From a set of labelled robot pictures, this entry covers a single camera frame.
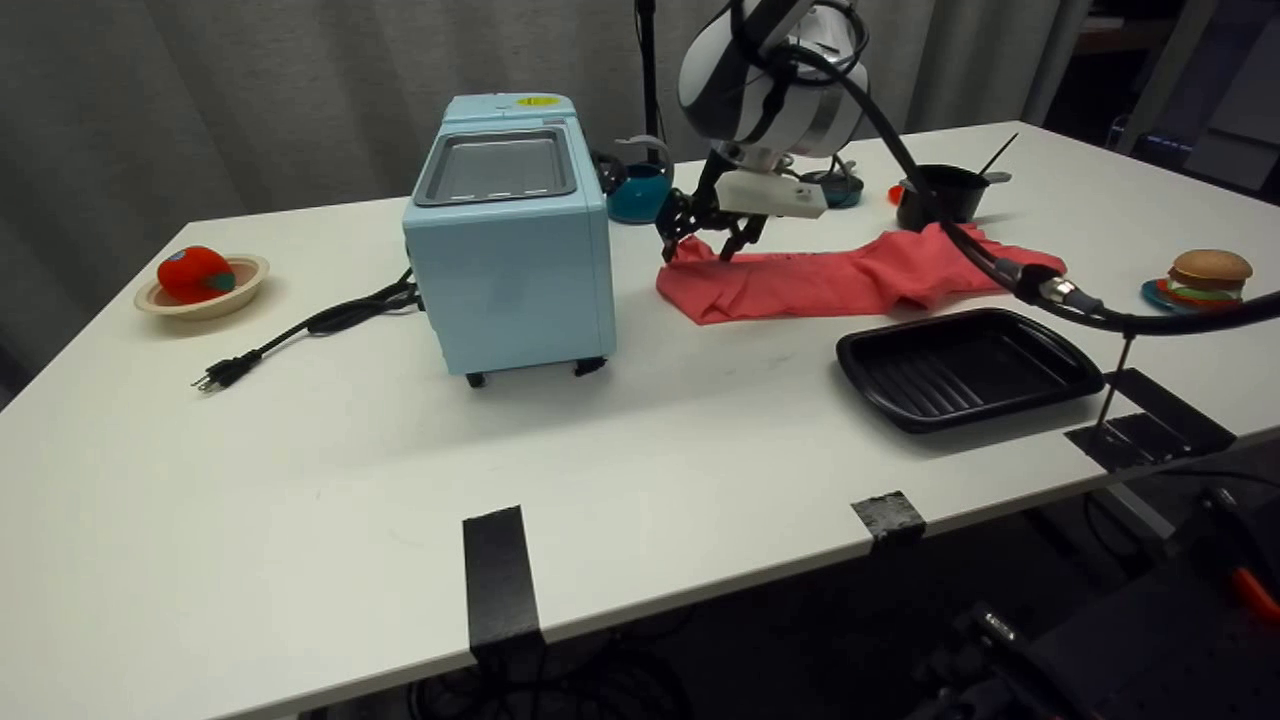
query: black pot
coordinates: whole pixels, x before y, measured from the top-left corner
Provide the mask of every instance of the black pot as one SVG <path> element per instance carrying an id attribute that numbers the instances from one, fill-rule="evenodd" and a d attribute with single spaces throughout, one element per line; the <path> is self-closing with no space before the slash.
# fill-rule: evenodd
<path id="1" fill-rule="evenodd" d="M 924 179 L 929 181 L 938 202 L 955 223 L 968 223 L 978 214 L 978 204 L 987 192 L 991 181 L 973 170 L 955 165 L 920 165 Z M 924 225 L 937 222 L 932 213 L 924 209 L 920 195 L 910 186 L 902 188 L 902 199 L 897 205 L 897 224 L 902 229 L 920 232 Z"/>

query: black tray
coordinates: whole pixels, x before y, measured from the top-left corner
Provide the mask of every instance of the black tray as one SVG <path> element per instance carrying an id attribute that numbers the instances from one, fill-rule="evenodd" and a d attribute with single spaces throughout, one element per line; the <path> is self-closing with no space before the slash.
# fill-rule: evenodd
<path id="1" fill-rule="evenodd" d="M 1102 373 L 1062 336 L 1016 313 L 969 310 L 849 334 L 845 375 L 890 420 L 931 433 L 1102 389 Z"/>

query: pink towel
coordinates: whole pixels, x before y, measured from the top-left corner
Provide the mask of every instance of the pink towel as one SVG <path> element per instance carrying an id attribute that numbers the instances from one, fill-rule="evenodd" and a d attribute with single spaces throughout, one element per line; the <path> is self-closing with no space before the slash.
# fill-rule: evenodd
<path id="1" fill-rule="evenodd" d="M 996 256 L 1066 272 L 1059 258 L 1000 245 L 973 225 L 965 229 Z M 721 263 L 690 236 L 658 270 L 658 292 L 699 325 L 780 315 L 876 315 L 902 300 L 929 309 L 951 293 L 996 290 L 937 224 L 922 233 L 886 232 L 846 252 L 741 252 L 731 263 Z"/>

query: gray curtain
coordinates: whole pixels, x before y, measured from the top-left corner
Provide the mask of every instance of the gray curtain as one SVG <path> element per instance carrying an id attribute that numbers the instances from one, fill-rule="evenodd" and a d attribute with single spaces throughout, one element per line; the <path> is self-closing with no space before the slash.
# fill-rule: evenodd
<path id="1" fill-rule="evenodd" d="M 863 0 L 873 94 L 900 129 L 1019 118 L 1079 4 Z M 700 158 L 676 76 L 723 0 L 658 5 Z M 37 372 L 187 222 L 408 193 L 453 95 L 564 94 L 604 147 L 641 129 L 639 65 L 627 0 L 5 0 L 0 347 Z"/>

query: light blue toaster oven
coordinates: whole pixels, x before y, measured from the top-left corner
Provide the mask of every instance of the light blue toaster oven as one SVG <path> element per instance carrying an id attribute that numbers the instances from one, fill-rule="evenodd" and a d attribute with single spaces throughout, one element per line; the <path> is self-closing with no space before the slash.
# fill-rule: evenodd
<path id="1" fill-rule="evenodd" d="M 449 102 L 404 210 L 404 243 L 451 374 L 613 354 L 604 193 L 559 95 Z"/>

